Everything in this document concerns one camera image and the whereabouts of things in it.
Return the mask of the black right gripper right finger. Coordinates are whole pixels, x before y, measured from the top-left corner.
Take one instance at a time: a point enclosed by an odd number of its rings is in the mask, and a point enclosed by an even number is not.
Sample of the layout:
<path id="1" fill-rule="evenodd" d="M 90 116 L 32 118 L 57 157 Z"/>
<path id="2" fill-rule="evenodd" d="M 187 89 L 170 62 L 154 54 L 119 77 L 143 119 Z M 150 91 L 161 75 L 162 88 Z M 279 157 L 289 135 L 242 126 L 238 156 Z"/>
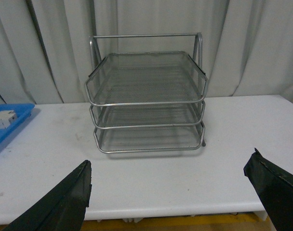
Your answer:
<path id="1" fill-rule="evenodd" d="M 278 231 L 293 231 L 293 174 L 265 159 L 255 149 L 243 168 Z"/>

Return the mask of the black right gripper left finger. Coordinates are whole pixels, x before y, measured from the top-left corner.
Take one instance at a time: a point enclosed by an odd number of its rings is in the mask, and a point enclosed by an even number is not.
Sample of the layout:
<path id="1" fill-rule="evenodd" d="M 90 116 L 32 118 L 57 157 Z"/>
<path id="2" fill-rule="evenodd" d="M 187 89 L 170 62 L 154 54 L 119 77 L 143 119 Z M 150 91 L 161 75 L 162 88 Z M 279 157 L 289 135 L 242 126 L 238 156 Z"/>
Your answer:
<path id="1" fill-rule="evenodd" d="M 5 231 L 79 231 L 91 196 L 92 168 L 83 161 Z"/>

